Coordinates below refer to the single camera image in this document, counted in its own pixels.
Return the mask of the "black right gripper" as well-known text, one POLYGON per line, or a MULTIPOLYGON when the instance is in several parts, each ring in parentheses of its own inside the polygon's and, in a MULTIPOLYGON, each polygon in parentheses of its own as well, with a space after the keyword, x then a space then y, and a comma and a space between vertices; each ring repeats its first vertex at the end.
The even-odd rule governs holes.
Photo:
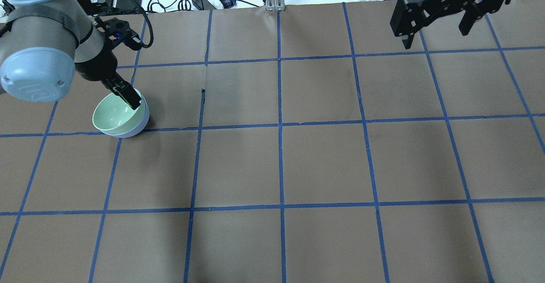
POLYGON ((409 50, 415 35, 440 17, 465 10, 458 29, 466 36, 485 14, 496 13, 510 3, 511 0, 397 0, 390 26, 394 36, 401 37, 403 47, 409 50))

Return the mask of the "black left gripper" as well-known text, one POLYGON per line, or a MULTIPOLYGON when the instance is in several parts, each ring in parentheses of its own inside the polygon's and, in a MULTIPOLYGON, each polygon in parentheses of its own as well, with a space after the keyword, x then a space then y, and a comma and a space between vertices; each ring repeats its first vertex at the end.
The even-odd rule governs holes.
POLYGON ((130 83, 117 74, 118 61, 112 50, 112 41, 105 40, 101 51, 88 61, 75 63, 75 70, 85 80, 100 81, 111 93, 136 110, 142 98, 130 83))

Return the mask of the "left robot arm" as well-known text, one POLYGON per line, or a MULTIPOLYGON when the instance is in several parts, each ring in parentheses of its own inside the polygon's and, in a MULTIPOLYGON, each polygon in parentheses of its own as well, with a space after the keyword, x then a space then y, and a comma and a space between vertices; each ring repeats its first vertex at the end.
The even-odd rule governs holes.
POLYGON ((31 102, 66 97, 76 72, 99 81, 133 110, 142 97, 117 72, 113 49, 148 48, 128 22, 91 20, 77 0, 6 0, 1 28, 1 93, 31 102))

